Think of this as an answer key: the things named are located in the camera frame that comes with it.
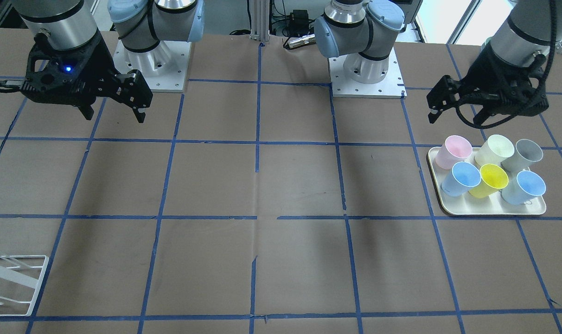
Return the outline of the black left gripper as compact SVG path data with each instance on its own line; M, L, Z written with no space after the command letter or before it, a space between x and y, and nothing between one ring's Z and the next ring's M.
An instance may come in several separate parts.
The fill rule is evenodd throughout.
M494 128L520 116L537 116L549 108L548 76L549 57L538 53L528 66L513 66L487 45L463 79L444 75L427 94L428 121L436 123L451 108L472 128Z

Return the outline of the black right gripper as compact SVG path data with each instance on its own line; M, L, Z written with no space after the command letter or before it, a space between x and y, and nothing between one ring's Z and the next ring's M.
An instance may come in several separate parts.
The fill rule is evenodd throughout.
M19 87L25 97L37 103L81 104L75 107L91 121L96 98L116 94L116 101L128 106L138 123L145 122L153 93L140 70L126 74L116 70L100 32L79 47L62 51L51 46L45 32L35 34L34 41Z

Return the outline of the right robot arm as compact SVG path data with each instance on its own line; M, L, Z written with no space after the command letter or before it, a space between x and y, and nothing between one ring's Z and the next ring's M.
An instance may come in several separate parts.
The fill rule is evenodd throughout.
M116 69L112 55L83 0L14 0L12 5L34 34L23 80L0 83L36 103L66 104L92 120L92 104L108 97L145 120L153 93L146 82L149 66L130 60ZM201 0L110 0L109 16L129 56L153 57L164 70L170 57L165 42L197 42L203 36Z

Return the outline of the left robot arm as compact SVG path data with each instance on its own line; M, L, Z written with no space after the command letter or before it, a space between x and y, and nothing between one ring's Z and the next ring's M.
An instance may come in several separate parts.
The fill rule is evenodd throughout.
M517 116L537 116L549 107L546 81L554 61L557 38L556 0L517 2L506 21L482 47L461 80L443 76L427 95L430 123L455 109L468 126L489 129ZM402 9L389 0L332 0L314 23L320 53L346 55L357 65L353 80L372 84L363 72L385 65L404 24Z

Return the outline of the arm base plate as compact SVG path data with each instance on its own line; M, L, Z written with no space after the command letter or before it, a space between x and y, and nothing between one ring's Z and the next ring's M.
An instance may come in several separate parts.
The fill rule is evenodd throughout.
M140 70L153 92L183 93L193 46L192 42L160 41L151 51L135 53L120 41L113 60L121 73Z
M394 48L381 61L357 53L330 58L328 69L334 97L402 99L408 96Z

